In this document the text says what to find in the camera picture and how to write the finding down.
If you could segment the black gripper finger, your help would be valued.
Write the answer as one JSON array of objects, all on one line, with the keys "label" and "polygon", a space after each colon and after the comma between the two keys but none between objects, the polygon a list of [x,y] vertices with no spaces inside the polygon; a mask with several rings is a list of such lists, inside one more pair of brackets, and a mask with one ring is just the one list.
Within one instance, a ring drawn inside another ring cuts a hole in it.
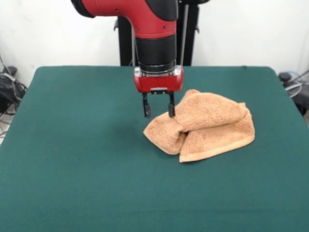
[{"label": "black gripper finger", "polygon": [[169,117],[175,117],[175,101],[174,101],[174,92],[169,92]]},{"label": "black gripper finger", "polygon": [[151,117],[151,108],[148,103],[147,93],[142,93],[142,102],[143,102],[143,109],[144,109],[144,116],[146,118]]}]

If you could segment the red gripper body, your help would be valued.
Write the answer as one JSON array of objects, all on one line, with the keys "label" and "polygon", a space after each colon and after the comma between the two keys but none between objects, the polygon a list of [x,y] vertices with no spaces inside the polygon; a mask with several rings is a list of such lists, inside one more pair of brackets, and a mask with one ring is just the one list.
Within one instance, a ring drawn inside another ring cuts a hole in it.
[{"label": "red gripper body", "polygon": [[178,92],[183,87],[183,67],[161,74],[143,73],[140,67],[134,68],[134,83],[139,93],[157,91]]}]

